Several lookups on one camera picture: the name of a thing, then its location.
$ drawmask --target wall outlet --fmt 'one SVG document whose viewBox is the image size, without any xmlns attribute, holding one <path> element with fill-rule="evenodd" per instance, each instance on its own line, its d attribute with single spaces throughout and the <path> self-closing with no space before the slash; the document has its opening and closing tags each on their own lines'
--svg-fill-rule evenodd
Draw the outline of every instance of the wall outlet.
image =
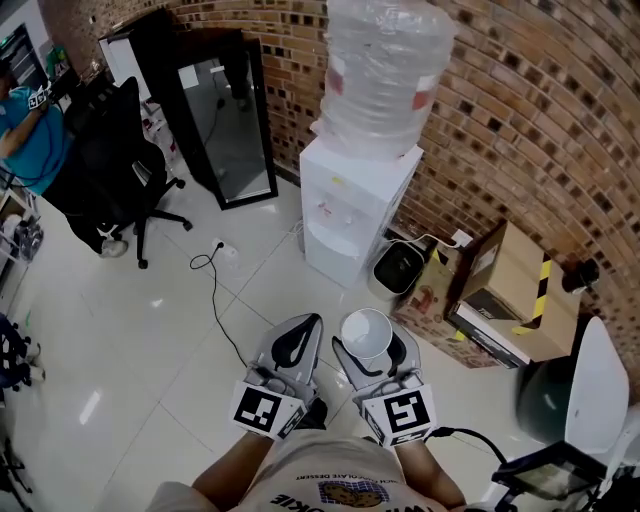
<svg viewBox="0 0 640 512">
<path fill-rule="evenodd" d="M 462 231 L 461 229 L 459 229 L 458 231 L 456 231 L 453 236 L 451 237 L 451 239 L 458 244 L 458 247 L 466 247 L 467 245 L 469 245 L 471 243 L 471 241 L 473 240 L 473 238 L 471 238 L 469 235 L 467 235 L 464 231 Z"/>
<path fill-rule="evenodd" d="M 224 259 L 227 261 L 236 260 L 238 258 L 238 249 L 236 249 L 232 245 L 229 245 L 227 242 L 221 240 L 220 238 L 214 238 L 213 242 L 211 242 L 214 250 L 220 242 L 224 244 L 224 247 L 222 247 L 222 249 L 218 249 L 217 254 L 221 254 L 222 256 L 224 256 Z"/>
</svg>

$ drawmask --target small trash bin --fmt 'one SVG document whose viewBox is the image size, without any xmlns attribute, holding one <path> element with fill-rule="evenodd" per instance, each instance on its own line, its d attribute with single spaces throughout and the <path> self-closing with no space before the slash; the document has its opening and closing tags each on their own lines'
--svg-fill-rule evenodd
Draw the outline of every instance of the small trash bin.
<svg viewBox="0 0 640 512">
<path fill-rule="evenodd" d="M 422 254 L 407 243 L 394 242 L 373 267 L 369 290 L 382 300 L 393 300 L 413 286 L 423 267 Z"/>
</svg>

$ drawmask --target white t-shirt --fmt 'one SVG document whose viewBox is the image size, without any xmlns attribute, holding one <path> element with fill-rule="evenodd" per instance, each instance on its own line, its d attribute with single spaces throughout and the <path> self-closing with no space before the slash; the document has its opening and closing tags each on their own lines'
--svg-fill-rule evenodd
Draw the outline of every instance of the white t-shirt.
<svg viewBox="0 0 640 512">
<path fill-rule="evenodd" d="M 293 432 L 276 445 L 237 512 L 330 512 L 345 508 L 382 512 L 445 512 L 404 483 L 395 456 L 356 437 L 323 431 Z M 217 512 L 189 486 L 166 482 L 147 512 Z"/>
</svg>

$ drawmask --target cardboard box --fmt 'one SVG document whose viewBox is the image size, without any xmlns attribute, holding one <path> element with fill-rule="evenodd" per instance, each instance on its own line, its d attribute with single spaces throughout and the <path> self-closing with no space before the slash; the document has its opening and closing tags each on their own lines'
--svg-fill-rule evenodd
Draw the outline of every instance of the cardboard box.
<svg viewBox="0 0 640 512">
<path fill-rule="evenodd" d="M 563 271 L 513 224 L 480 248 L 461 300 L 533 361 L 571 354 L 580 296 L 562 288 Z"/>
<path fill-rule="evenodd" d="M 466 338 L 447 322 L 448 291 L 453 282 L 459 253 L 452 257 L 436 249 L 425 264 L 409 296 L 400 302 L 392 317 L 467 368 L 498 366 L 485 350 Z"/>
<path fill-rule="evenodd" d="M 482 315 L 465 302 L 460 302 L 451 309 L 449 321 L 506 368 L 527 366 L 531 362 L 529 356 L 492 328 Z"/>
</svg>

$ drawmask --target blue shirt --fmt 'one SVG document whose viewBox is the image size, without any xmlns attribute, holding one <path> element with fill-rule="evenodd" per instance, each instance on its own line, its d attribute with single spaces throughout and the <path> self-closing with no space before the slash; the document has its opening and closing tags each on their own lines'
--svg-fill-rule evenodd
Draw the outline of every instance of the blue shirt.
<svg viewBox="0 0 640 512">
<path fill-rule="evenodd" d="M 27 117 L 32 93 L 27 87 L 18 87 L 0 101 L 0 137 Z M 41 195 L 62 168 L 71 142 L 62 112 L 51 105 L 25 143 L 3 163 L 34 194 Z"/>
</svg>

